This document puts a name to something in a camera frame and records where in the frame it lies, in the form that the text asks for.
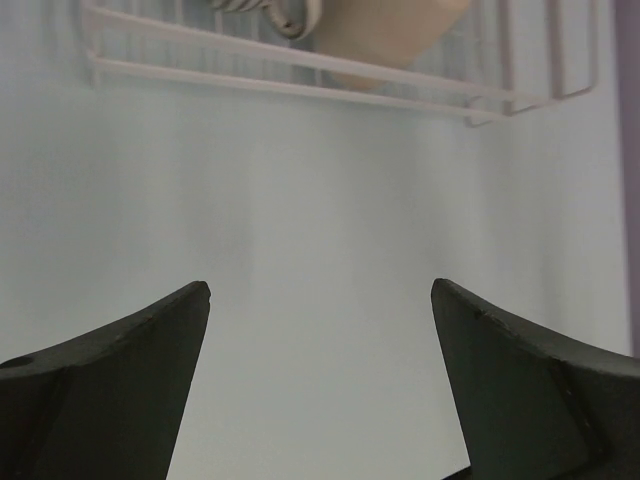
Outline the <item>beige plastic cup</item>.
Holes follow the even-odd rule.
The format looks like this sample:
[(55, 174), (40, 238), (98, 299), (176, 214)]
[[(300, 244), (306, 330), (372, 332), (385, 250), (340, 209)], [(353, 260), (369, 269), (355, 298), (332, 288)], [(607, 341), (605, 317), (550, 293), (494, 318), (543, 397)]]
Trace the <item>beige plastic cup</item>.
[(469, 0), (334, 0), (313, 33), (323, 55), (405, 69), (468, 10)]

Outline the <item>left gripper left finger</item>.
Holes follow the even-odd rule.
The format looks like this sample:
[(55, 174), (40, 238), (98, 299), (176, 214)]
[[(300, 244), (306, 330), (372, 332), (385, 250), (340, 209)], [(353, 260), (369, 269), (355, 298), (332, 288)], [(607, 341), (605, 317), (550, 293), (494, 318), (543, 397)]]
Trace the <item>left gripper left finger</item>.
[(210, 312), (195, 281), (1, 365), (4, 479), (164, 479)]

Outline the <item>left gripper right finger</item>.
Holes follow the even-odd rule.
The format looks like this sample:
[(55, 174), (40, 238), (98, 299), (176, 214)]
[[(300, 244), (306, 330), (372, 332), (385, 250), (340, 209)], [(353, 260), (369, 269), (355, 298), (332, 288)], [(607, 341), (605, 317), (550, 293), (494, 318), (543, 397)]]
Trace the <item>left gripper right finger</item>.
[(636, 479), (639, 361), (438, 278), (431, 303), (469, 457), (455, 479)]

